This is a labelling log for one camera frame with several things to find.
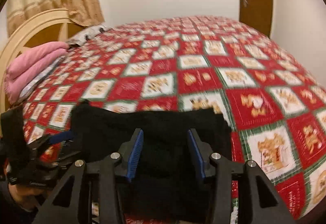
black fabric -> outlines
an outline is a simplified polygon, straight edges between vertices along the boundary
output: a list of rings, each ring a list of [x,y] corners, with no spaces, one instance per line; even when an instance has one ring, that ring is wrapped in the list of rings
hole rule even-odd
[[[210,189],[201,190],[196,182],[187,131],[197,129],[214,152],[231,160],[231,129],[223,115],[212,109],[117,114],[87,102],[72,110],[74,144],[81,145],[86,162],[118,151],[136,128],[144,131],[144,146],[131,194],[124,199],[125,212],[146,219],[204,222]]]

pillow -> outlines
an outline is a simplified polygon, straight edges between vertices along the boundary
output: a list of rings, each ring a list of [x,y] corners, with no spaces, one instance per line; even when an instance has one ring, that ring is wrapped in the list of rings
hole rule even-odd
[[[56,58],[68,54],[63,48],[57,49],[50,54],[46,55],[34,65],[32,65],[27,71],[19,75],[16,79],[12,80],[5,78],[4,90],[8,96],[10,104],[14,104],[22,89],[31,81],[33,78],[49,66]]]
[[[97,25],[83,29],[77,34],[69,38],[66,43],[68,45],[78,45],[82,46],[86,43],[87,40],[94,38],[100,33],[107,31],[108,28],[105,25]]]
[[[68,49],[69,46],[62,41],[52,41],[29,49],[10,63],[6,70],[6,78],[14,80],[45,55],[60,48]]]

red and white checkered bedspread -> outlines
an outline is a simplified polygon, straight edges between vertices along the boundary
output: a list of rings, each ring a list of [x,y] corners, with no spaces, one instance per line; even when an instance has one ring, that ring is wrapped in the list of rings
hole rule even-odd
[[[27,100],[26,140],[69,129],[70,111],[83,99],[121,113],[213,107],[233,130],[233,159],[255,160],[294,218],[326,195],[324,88],[293,56],[237,21],[128,24],[73,49]],[[233,197],[236,206],[235,185]]]

wooden headboard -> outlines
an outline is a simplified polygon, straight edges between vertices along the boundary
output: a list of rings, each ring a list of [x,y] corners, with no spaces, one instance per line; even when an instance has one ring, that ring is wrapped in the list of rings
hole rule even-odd
[[[9,38],[0,54],[0,111],[10,104],[4,92],[4,73],[10,62],[26,50],[49,41],[66,41],[84,29],[69,19],[68,10],[52,9],[39,13],[23,23]]]

person's hand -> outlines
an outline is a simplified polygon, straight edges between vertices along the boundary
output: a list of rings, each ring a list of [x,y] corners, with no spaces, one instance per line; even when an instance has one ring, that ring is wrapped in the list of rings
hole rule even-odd
[[[13,200],[23,209],[33,210],[37,201],[35,196],[44,194],[45,189],[40,189],[36,187],[29,187],[24,185],[8,185],[9,192]]]

